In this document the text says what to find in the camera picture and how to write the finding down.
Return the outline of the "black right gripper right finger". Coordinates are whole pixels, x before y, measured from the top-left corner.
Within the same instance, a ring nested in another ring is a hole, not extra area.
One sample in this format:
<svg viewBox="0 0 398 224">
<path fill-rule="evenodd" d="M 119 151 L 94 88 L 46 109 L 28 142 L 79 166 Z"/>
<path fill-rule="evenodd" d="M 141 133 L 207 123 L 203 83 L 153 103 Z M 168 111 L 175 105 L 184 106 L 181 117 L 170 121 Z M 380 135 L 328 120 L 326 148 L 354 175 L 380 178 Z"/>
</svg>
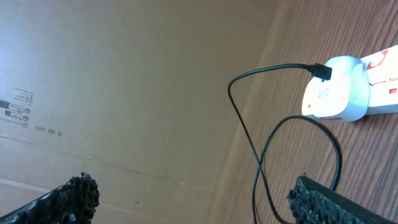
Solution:
<svg viewBox="0 0 398 224">
<path fill-rule="evenodd" d="M 304 175 L 297 178 L 287 199 L 300 224 L 396 224 Z"/>
</svg>

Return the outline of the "white power strip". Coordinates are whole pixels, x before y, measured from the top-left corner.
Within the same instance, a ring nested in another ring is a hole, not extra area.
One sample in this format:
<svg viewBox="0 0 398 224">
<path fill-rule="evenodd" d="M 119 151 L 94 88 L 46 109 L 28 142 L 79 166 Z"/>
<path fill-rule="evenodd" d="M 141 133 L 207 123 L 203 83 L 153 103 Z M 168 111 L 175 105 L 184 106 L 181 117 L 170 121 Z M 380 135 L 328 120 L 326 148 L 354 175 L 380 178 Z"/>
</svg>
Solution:
<svg viewBox="0 0 398 224">
<path fill-rule="evenodd" d="M 369 80 L 366 115 L 397 113 L 397 45 L 361 60 Z"/>
</svg>

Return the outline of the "white charger adapter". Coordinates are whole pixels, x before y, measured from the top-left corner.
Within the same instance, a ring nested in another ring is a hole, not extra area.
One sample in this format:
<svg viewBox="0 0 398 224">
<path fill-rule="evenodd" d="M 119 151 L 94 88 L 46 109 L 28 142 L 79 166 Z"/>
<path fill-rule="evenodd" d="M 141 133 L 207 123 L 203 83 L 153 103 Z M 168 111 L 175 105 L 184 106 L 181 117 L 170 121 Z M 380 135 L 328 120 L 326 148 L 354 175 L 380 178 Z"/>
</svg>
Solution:
<svg viewBox="0 0 398 224">
<path fill-rule="evenodd" d="M 368 110 L 369 80 L 364 63 L 352 56 L 339 56 L 325 64 L 331 78 L 313 77 L 302 101 L 302 115 L 312 119 L 351 122 L 361 119 Z"/>
</svg>

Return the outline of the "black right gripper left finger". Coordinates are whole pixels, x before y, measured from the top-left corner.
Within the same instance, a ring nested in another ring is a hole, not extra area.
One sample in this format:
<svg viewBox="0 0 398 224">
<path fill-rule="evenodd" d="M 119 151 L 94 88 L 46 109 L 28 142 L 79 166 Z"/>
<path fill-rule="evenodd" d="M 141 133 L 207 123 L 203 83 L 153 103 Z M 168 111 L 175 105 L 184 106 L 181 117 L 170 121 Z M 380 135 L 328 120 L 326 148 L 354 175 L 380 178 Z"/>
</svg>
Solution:
<svg viewBox="0 0 398 224">
<path fill-rule="evenodd" d="M 99 206 L 98 184 L 82 172 L 60 187 L 1 217 L 1 224 L 90 224 Z"/>
</svg>

